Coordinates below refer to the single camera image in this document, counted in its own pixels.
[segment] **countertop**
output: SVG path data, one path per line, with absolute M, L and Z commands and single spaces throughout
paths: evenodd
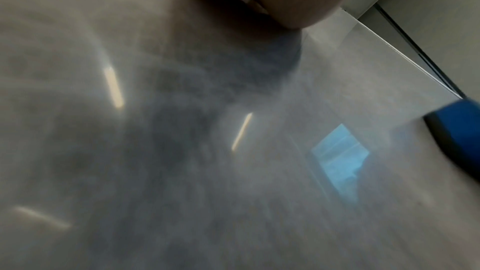
M 0 268 L 479 269 L 458 97 L 346 12 L 0 0 Z

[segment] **tiled floor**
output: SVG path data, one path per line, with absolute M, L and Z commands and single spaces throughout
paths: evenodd
M 457 97 L 345 12 L 0 12 L 2 269 L 478 267 L 478 187 L 420 120 Z

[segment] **polished concrete floor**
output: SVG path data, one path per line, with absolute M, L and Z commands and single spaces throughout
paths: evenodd
M 0 0 L 0 268 L 479 269 L 457 96 L 339 10 Z

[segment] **blue fabric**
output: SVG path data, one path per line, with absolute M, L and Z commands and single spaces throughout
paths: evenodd
M 465 156 L 480 168 L 480 105 L 463 99 L 436 112 Z

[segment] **floor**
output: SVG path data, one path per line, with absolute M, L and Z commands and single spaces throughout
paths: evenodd
M 478 269 L 458 100 L 344 11 L 0 0 L 2 269 Z

